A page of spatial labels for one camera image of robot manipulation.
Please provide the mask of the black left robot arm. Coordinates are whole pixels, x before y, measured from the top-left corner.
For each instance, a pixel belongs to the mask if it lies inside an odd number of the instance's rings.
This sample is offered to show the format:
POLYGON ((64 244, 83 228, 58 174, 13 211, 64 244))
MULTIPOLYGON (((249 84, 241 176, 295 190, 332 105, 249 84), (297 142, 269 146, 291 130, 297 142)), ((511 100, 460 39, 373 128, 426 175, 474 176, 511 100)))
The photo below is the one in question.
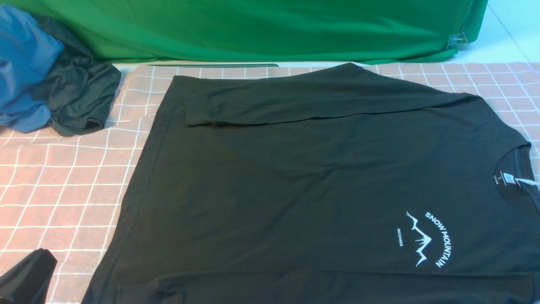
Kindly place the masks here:
POLYGON ((2 304, 45 304, 57 260, 39 248, 0 277, 2 304))

